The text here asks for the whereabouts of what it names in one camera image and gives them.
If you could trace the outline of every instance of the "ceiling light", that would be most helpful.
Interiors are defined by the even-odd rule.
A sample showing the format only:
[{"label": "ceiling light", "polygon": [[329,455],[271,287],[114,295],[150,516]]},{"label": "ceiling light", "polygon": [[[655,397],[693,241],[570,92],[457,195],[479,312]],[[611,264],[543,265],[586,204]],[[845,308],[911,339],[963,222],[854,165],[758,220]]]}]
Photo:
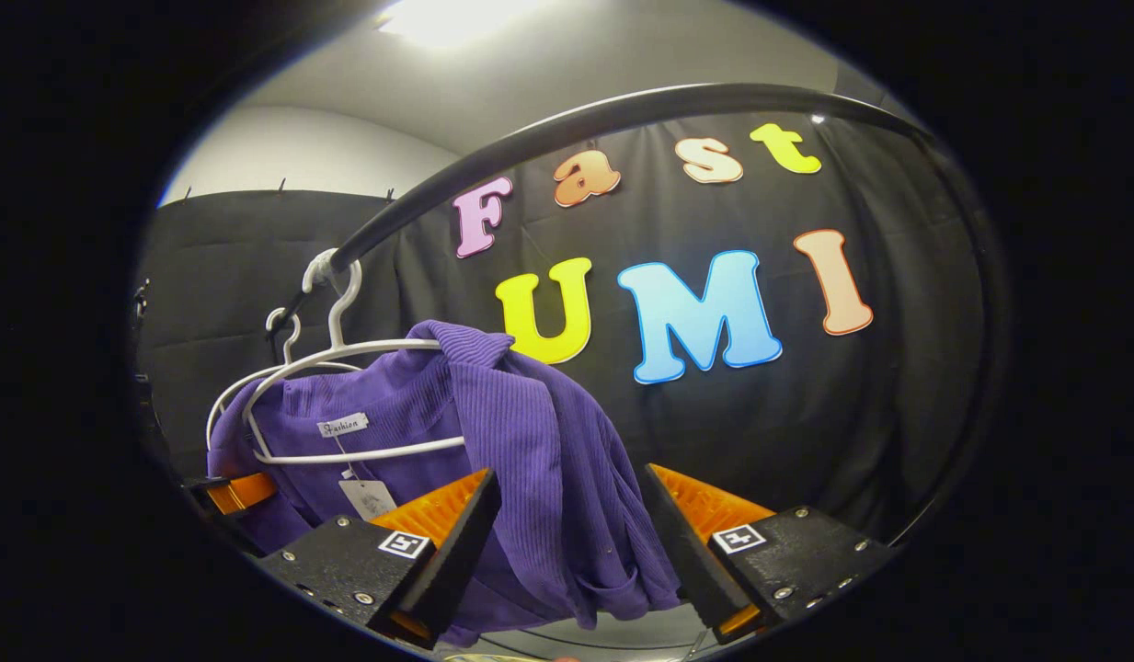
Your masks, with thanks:
[{"label": "ceiling light", "polygon": [[424,46],[459,46],[496,33],[544,0],[403,0],[379,14],[379,31]]}]

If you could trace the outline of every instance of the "white plastic hanger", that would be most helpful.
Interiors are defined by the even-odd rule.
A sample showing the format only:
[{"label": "white plastic hanger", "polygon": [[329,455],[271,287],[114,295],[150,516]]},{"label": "white plastic hanger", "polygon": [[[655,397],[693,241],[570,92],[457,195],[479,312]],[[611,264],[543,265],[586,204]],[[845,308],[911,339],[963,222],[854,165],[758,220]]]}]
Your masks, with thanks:
[{"label": "white plastic hanger", "polygon": [[[330,268],[330,256],[337,248],[330,248],[320,253],[315,256],[314,261],[311,261],[310,268],[305,270],[305,277],[301,281],[301,289],[305,294],[311,292],[314,288],[314,281],[324,281],[327,278],[332,278],[332,271]],[[432,450],[460,447],[465,444],[464,436],[452,436],[449,440],[440,441],[425,441],[422,444],[412,444],[407,447],[401,447],[397,449],[386,449],[386,450],[372,450],[364,452],[349,452],[349,453],[338,453],[338,455],[303,455],[303,456],[288,456],[288,457],[274,457],[269,450],[268,444],[264,442],[264,435],[261,433],[260,425],[256,425],[255,418],[252,415],[252,407],[255,401],[259,401],[261,396],[272,387],[276,382],[285,380],[289,374],[302,372],[306,367],[313,365],[323,364],[329,359],[342,358],[353,355],[362,355],[362,353],[386,353],[393,350],[440,350],[440,343],[437,340],[370,340],[365,343],[354,343],[347,345],[342,339],[342,313],[349,307],[350,304],[357,297],[357,291],[362,289],[362,265],[354,261],[349,265],[349,286],[347,290],[342,292],[335,303],[333,307],[330,309],[329,325],[330,325],[330,348],[322,353],[315,353],[305,358],[294,360],[289,365],[285,365],[273,372],[268,380],[261,382],[259,387],[255,388],[251,397],[247,398],[247,404],[244,406],[244,419],[246,419],[247,425],[252,428],[252,435],[255,436],[255,443],[260,444],[260,450],[254,450],[255,459],[265,462],[265,465],[330,465],[330,462],[349,462],[349,461],[365,461],[365,460],[379,460],[379,458],[384,457],[398,457],[398,456],[414,456],[415,453],[426,452]]]},{"label": "white plastic hanger", "polygon": [[[276,322],[276,319],[280,317],[280,315],[282,314],[285,314],[284,307],[278,307],[277,309],[273,309],[272,313],[269,313],[269,317],[264,320],[264,331],[271,331],[272,323]],[[231,394],[235,394],[236,391],[243,389],[243,387],[248,382],[260,380],[260,377],[263,377],[265,374],[276,373],[277,370],[280,370],[285,367],[285,365],[289,365],[290,363],[293,363],[293,354],[290,353],[290,349],[293,348],[293,343],[297,342],[297,338],[301,338],[301,319],[297,317],[296,314],[294,314],[291,320],[293,320],[293,336],[289,336],[289,339],[285,340],[285,364],[273,365],[272,367],[265,367],[264,370],[260,370],[259,372],[253,372],[252,374],[248,374],[247,377],[243,377],[243,380],[240,380],[239,382],[235,382],[235,384],[227,387],[227,390],[225,392],[219,393],[219,399],[214,401],[214,406],[211,407],[211,414],[209,414],[206,417],[206,450],[211,449],[211,431],[213,431],[214,428],[214,419],[217,419],[218,416],[222,414],[222,409],[225,409],[225,404],[222,402],[225,402],[227,398],[230,398]],[[352,373],[362,370],[356,365],[348,365],[345,363],[319,363],[318,365],[319,367],[333,367],[338,370],[348,370]]]}]

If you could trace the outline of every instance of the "white wall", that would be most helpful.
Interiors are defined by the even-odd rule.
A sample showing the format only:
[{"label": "white wall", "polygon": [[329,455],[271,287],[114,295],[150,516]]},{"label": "white wall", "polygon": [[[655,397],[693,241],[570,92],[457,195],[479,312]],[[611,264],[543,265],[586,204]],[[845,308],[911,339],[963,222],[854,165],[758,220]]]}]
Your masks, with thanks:
[{"label": "white wall", "polygon": [[227,113],[197,143],[159,205],[209,193],[285,190],[384,197],[459,159],[435,145],[365,120],[288,105]]}]

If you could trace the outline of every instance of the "pink letter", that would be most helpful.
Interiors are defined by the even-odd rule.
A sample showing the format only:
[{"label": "pink letter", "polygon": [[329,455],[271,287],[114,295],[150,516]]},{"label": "pink letter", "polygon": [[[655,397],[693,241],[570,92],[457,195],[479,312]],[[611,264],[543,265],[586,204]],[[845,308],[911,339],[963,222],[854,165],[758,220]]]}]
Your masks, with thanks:
[{"label": "pink letter", "polygon": [[508,196],[513,192],[513,181],[507,177],[498,177],[452,201],[452,206],[460,210],[460,247],[456,248],[458,258],[466,258],[492,246],[494,239],[485,234],[485,222],[492,227],[500,223],[499,196]]}]

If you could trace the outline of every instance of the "colorful foam letter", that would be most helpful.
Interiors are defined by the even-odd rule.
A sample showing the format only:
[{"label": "colorful foam letter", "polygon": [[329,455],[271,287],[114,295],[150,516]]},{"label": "colorful foam letter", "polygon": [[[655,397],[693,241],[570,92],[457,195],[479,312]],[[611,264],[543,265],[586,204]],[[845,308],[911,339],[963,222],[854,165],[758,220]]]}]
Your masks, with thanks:
[{"label": "colorful foam letter", "polygon": [[828,307],[824,331],[844,336],[869,326],[873,322],[873,309],[861,303],[849,263],[840,249],[845,236],[836,230],[805,231],[793,244],[798,252],[807,255],[815,277],[820,278],[820,289],[824,292],[824,305]]},{"label": "colorful foam letter", "polygon": [[562,313],[566,323],[562,333],[543,338],[533,320],[533,289],[538,277],[533,273],[515,275],[497,285],[497,298],[502,303],[505,332],[514,337],[514,351],[536,358],[542,363],[564,363],[578,356],[591,340],[591,307],[586,302],[584,277],[591,271],[591,261],[574,258],[550,268],[550,280],[562,289]]},{"label": "colorful foam letter", "polygon": [[728,155],[730,148],[716,138],[685,138],[672,151],[684,159],[680,167],[685,175],[701,184],[737,181],[743,177],[743,164]]},{"label": "colorful foam letter", "polygon": [[599,150],[579,152],[555,168],[555,202],[572,207],[590,196],[601,196],[620,184],[620,173],[608,163],[608,155]]},{"label": "colorful foam letter", "polygon": [[492,246],[494,239],[485,231],[485,222],[492,227],[500,223],[500,197],[514,192],[514,184],[507,177],[485,184],[452,201],[460,210],[460,246],[456,248],[458,258],[466,258]]},{"label": "colorful foam letter", "polygon": [[718,253],[710,261],[705,295],[699,299],[668,265],[631,266],[616,282],[631,290],[640,313],[644,360],[633,372],[641,384],[668,382],[685,374],[685,363],[672,356],[669,331],[697,367],[713,367],[722,322],[730,334],[722,360],[744,367],[776,360],[784,345],[771,336],[763,299],[755,281],[759,255],[750,251]]},{"label": "colorful foam letter", "polygon": [[795,143],[803,143],[803,138],[794,130],[780,129],[777,124],[764,124],[751,131],[751,139],[767,145],[776,161],[792,172],[811,175],[820,171],[820,160],[801,154],[795,146]]}]

